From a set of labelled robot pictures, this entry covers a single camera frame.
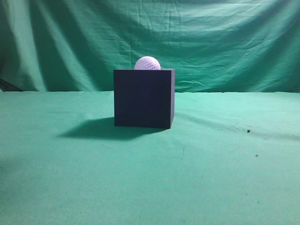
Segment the green tablecloth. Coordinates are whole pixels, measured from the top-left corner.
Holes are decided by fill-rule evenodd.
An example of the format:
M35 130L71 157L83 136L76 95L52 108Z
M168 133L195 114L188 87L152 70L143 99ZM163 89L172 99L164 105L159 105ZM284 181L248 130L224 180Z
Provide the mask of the green tablecloth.
M2 92L0 224L298 225L299 124L299 93L176 93L159 130L114 127L113 92Z

